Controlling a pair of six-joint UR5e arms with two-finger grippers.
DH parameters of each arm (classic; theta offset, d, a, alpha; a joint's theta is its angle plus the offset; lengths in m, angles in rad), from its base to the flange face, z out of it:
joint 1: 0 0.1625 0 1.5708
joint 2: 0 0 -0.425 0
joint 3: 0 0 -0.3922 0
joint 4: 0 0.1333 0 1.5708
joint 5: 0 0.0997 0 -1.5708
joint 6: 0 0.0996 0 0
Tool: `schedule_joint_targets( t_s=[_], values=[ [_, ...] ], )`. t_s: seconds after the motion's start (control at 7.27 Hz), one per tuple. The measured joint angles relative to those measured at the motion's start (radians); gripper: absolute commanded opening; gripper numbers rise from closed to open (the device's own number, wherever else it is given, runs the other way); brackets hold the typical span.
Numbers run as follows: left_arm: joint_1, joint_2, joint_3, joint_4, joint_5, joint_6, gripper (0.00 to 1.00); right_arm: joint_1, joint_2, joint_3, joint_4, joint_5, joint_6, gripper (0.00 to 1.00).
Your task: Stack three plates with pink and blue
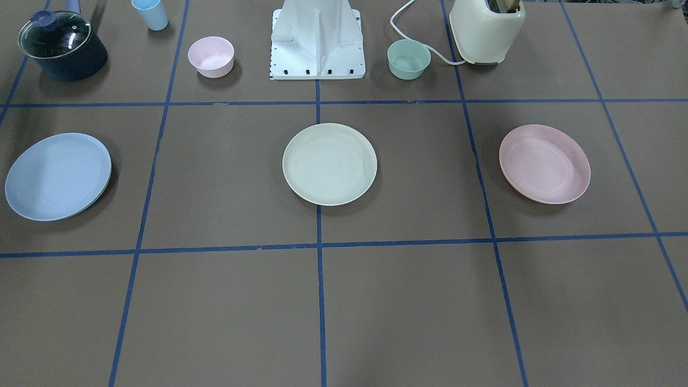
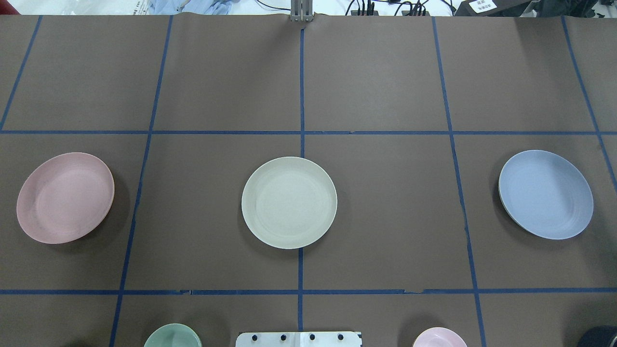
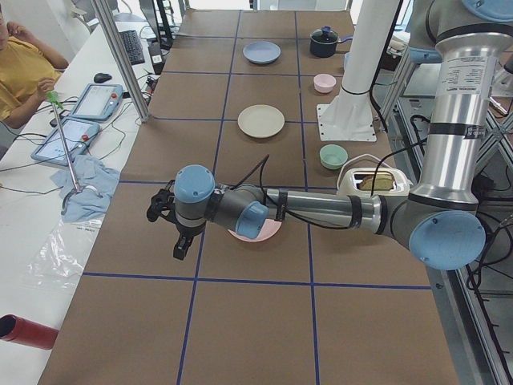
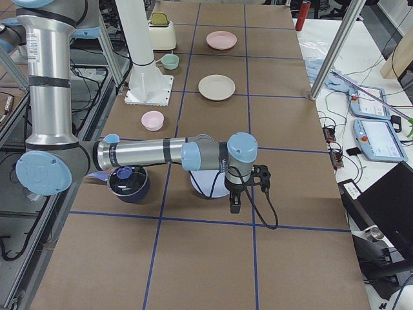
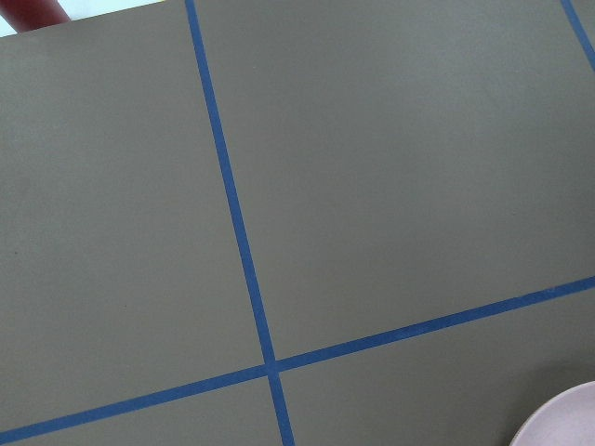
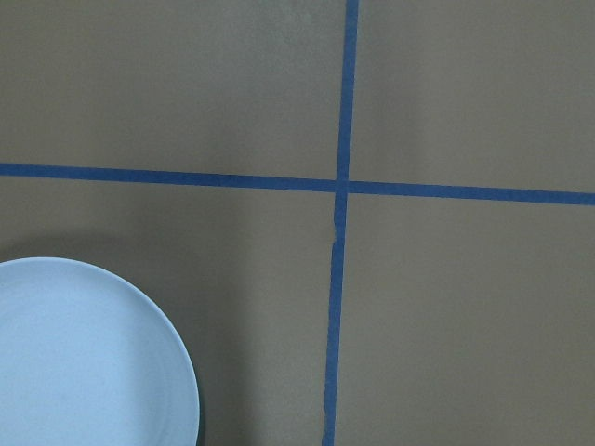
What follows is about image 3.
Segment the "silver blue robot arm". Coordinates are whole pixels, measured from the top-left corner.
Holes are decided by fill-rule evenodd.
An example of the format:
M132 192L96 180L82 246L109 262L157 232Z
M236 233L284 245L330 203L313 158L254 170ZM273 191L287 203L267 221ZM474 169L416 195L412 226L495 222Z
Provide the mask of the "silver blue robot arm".
M368 229L391 237L419 261L456 270L483 251L486 234L472 194L485 136L495 65L512 43L509 1L416 1L410 30L414 57L441 59L419 182L405 196L334 196L249 184L217 184L201 165L178 171L171 219L179 231L173 255L183 259L207 222L253 239L265 220L295 217L324 229Z

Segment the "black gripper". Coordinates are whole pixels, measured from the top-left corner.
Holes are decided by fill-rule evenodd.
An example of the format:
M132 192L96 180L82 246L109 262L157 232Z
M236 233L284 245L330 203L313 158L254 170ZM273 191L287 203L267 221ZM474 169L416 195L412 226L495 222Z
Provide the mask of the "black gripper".
M184 260L194 238L205 230L205 219L190 220L176 216L175 225L179 232L179 238L173 248L173 257Z

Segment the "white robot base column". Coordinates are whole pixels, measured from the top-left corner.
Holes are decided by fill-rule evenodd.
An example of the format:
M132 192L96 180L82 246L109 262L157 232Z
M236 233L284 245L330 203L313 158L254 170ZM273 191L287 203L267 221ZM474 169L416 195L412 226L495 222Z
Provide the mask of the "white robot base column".
M349 56L344 62L339 94L331 103L317 105L320 140L377 140L370 92L401 7L399 0L365 0L362 3Z

